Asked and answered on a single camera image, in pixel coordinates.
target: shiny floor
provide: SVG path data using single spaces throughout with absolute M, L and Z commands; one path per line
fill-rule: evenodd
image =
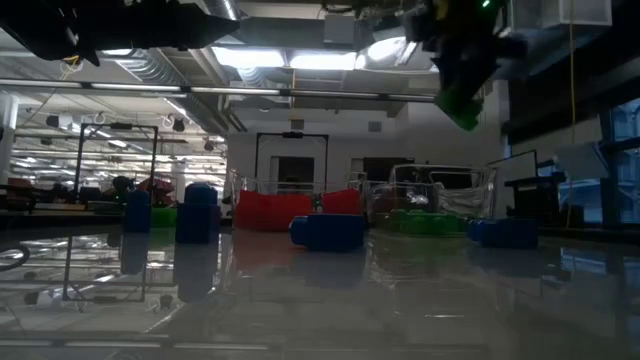
M 619 359 L 640 354 L 640 248 L 535 251 L 372 232 L 349 254 L 236 231 L 23 242 L 1 359 Z M 20 258 L 4 253 L 1 264 Z

